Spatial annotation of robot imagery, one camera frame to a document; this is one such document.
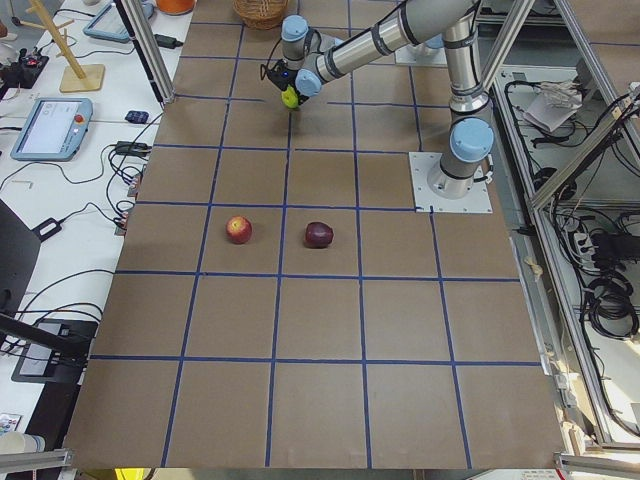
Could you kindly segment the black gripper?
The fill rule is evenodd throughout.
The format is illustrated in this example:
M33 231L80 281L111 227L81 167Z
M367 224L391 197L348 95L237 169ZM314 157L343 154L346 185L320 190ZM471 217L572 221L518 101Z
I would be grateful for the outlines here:
M284 60L277 60L273 65L265 67L267 79L275 85L280 91L285 92L291 88L298 93L296 79L299 71L290 67Z

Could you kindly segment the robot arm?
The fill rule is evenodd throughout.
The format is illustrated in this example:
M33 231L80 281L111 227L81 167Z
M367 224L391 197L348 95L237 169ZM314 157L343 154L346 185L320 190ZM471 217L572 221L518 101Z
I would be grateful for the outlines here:
M431 189L447 199L463 198L491 152L495 135L488 119L489 97L483 86L476 15L480 3L443 33L450 79L451 126L448 147L428 175Z
M403 1L385 17L355 36L340 40L289 15L277 44L283 57L260 66L260 76L297 106L320 93L322 87L354 70L407 46L419 46L463 20L471 21L477 1Z

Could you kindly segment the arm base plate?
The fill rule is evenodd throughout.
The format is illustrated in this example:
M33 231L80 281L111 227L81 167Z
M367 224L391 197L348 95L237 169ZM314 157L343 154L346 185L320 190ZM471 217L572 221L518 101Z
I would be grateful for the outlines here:
M407 45L395 53L397 65L445 68L447 60L444 48L431 48L427 44Z
M441 169L439 152L410 152L414 209L421 213L491 214L488 185L492 181L492 158L484 172L478 165L471 178L454 179Z

